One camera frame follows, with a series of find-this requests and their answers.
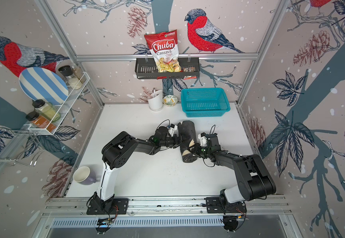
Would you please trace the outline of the black pillowcase with cream flowers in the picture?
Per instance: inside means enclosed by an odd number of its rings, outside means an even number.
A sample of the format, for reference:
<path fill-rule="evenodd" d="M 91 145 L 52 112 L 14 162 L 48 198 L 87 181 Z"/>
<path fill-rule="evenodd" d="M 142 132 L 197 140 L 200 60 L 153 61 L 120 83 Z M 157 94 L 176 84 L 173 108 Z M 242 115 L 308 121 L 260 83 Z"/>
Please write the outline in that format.
<path fill-rule="evenodd" d="M 183 163 L 193 163 L 197 160 L 196 156 L 190 151 L 190 148 L 197 143 L 194 122 L 182 121 L 178 123 L 178 136 L 181 139 L 179 148 Z"/>

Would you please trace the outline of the teal plastic basket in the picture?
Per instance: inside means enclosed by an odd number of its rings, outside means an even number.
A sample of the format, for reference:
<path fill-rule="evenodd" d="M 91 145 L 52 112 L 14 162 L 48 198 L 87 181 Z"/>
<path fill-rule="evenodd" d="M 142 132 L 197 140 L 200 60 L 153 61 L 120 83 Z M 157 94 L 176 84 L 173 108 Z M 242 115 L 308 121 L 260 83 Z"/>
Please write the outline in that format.
<path fill-rule="evenodd" d="M 231 110 L 222 88 L 193 88 L 181 91 L 182 110 L 188 118 L 221 117 Z"/>

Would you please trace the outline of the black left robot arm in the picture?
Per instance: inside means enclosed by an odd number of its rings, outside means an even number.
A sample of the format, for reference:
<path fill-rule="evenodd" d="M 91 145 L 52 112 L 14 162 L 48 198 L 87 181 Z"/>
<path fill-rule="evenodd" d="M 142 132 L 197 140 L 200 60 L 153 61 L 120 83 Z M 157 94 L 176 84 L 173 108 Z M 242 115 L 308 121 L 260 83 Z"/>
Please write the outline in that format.
<path fill-rule="evenodd" d="M 177 148 L 181 143 L 182 136 L 176 133 L 170 135 L 167 127 L 159 127 L 147 140 L 135 138 L 125 131 L 121 132 L 101 151 L 104 166 L 101 185 L 95 193 L 95 196 L 99 198 L 98 204 L 105 206 L 112 203 L 119 168 L 125 165 L 134 152 L 155 155 L 163 147 Z"/>

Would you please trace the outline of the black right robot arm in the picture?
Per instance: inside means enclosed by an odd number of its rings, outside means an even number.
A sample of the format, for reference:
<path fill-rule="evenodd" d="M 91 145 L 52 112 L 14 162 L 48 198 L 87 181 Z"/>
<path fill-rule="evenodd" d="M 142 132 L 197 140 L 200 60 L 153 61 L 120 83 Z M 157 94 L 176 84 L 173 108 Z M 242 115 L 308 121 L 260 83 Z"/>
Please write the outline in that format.
<path fill-rule="evenodd" d="M 223 150 L 216 133 L 201 133 L 198 139 L 199 143 L 192 148 L 195 156 L 209 159 L 214 166 L 227 167 L 235 173 L 237 185 L 220 192 L 219 200 L 223 207 L 266 199 L 276 193 L 276 184 L 259 155 L 239 155 Z"/>

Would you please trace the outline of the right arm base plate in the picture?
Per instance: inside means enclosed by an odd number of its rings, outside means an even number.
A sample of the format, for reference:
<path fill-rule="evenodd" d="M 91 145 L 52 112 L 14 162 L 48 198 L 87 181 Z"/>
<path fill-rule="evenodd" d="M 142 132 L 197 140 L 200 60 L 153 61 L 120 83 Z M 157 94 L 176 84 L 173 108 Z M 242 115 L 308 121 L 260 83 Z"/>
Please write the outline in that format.
<path fill-rule="evenodd" d="M 219 195 L 216 197 L 206 197 L 204 205 L 207 209 L 207 213 L 209 214 L 245 214 L 247 212 L 246 205 L 244 202 L 229 203 L 223 195 Z"/>

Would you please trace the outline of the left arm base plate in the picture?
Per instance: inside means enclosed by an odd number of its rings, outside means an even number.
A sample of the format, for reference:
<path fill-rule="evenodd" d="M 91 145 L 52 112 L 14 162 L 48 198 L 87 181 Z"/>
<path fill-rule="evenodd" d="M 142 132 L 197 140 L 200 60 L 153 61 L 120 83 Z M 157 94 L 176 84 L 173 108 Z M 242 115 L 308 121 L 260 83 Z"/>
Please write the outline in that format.
<path fill-rule="evenodd" d="M 124 215 L 129 205 L 128 198 L 114 198 L 112 196 L 107 201 L 103 201 L 94 193 L 87 202 L 87 215 Z"/>

